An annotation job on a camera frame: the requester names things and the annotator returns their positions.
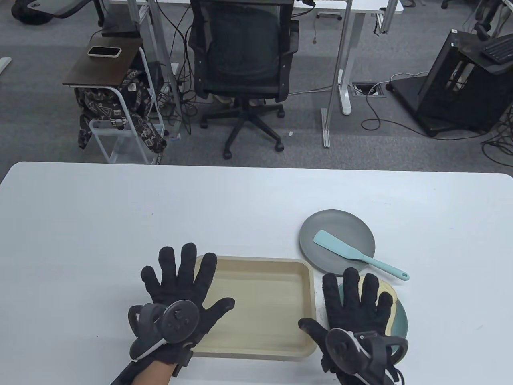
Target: hand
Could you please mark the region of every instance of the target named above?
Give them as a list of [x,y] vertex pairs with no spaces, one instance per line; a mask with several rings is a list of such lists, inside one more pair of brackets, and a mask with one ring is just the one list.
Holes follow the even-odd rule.
[[196,346],[215,323],[235,306],[233,298],[223,298],[209,309],[203,307],[203,301],[214,278],[218,262],[218,258],[214,253],[207,253],[203,256],[195,280],[196,246],[193,243],[184,245],[181,257],[180,268],[178,273],[176,273],[173,248],[163,247],[160,250],[159,265],[162,269],[162,279],[160,282],[151,266],[146,266],[141,271],[141,278],[153,303],[170,305],[178,300],[187,299],[192,301],[200,311],[198,327],[190,337],[179,344],[166,344],[152,353],[156,360],[167,364],[177,363],[178,354],[180,354],[184,347],[190,349]]
[[[387,292],[381,293],[376,306],[379,280],[374,274],[368,273],[365,275],[361,299],[358,291],[360,281],[358,271],[350,267],[344,272],[343,278],[344,303],[342,304],[335,274],[329,273],[323,277],[324,301],[329,328],[339,328],[354,333],[375,331],[384,336],[386,324],[390,317],[392,296]],[[300,319],[298,325],[321,348],[323,352],[321,365],[324,372],[329,370],[336,373],[337,378],[343,385],[363,385],[356,377],[338,369],[329,356],[325,342],[328,333],[326,329],[311,318]]]

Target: spatula handle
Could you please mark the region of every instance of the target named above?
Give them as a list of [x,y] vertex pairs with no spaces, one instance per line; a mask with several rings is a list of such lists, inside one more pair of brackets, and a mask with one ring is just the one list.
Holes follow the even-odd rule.
[[362,256],[363,256],[362,261],[368,263],[369,265],[377,267],[378,269],[383,270],[384,272],[392,274],[394,277],[402,279],[403,281],[407,281],[408,279],[410,279],[410,275],[407,272],[399,270],[397,267],[387,265],[384,262],[378,261],[374,258],[369,258],[366,255],[362,255]]

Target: smartphone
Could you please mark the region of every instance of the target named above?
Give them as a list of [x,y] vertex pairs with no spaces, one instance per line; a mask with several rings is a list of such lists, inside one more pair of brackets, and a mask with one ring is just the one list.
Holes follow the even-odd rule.
[[94,57],[118,57],[121,53],[121,48],[119,47],[99,47],[92,46],[87,54],[89,56]]

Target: bread slice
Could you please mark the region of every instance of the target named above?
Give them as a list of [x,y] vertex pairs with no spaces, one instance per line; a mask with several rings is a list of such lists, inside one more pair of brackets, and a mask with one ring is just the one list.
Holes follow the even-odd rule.
[[[365,278],[364,275],[360,276],[360,283],[358,284],[358,291],[360,293],[360,297],[362,296],[362,287],[363,287],[363,279]],[[393,289],[392,286],[390,286],[389,283],[385,282],[385,281],[382,281],[381,279],[379,280],[380,282],[380,287],[378,289],[378,299],[380,297],[380,294],[382,292],[387,292],[388,294],[390,294],[392,296],[392,308],[390,309],[390,318],[388,319],[388,322],[386,324],[386,329],[385,329],[385,335],[386,336],[390,336],[391,333],[392,333],[392,325],[393,325],[393,321],[395,320],[396,318],[396,310],[397,310],[397,293],[396,291]]]

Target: gray plate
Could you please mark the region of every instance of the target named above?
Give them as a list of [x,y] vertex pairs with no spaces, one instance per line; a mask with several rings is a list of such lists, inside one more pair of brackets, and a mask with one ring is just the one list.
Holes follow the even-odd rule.
[[366,263],[351,261],[320,247],[313,241],[319,230],[327,231],[340,240],[373,258],[376,250],[374,236],[358,217],[342,210],[323,210],[308,217],[299,230],[299,245],[306,259],[320,270],[341,276],[348,267],[362,270]]

